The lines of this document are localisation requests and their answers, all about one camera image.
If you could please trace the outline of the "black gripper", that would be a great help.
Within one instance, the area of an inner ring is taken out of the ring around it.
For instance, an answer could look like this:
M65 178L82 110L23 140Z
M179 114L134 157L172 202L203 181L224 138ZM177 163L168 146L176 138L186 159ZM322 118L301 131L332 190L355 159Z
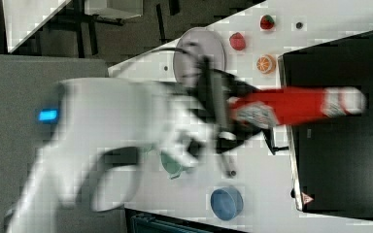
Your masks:
M192 94L204 107L206 115L218 127L215 133L216 153L232 150L235 143L245 142L259 134L261 128L236 124L228 103L231 97L245 97L259 92L259 89L239 81L229 73L212 68L208 56L204 56L198 62L198 68L201 73L198 75Z

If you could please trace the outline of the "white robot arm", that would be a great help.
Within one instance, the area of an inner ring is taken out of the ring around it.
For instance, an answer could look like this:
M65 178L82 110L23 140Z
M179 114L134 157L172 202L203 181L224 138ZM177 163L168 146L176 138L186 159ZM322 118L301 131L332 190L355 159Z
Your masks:
M211 67L181 82L79 78L57 83L37 114L36 150L5 233L56 233L59 208L108 212L136 194L142 154L158 150L185 168L207 147L234 149L258 133L233 119L228 101L256 91Z

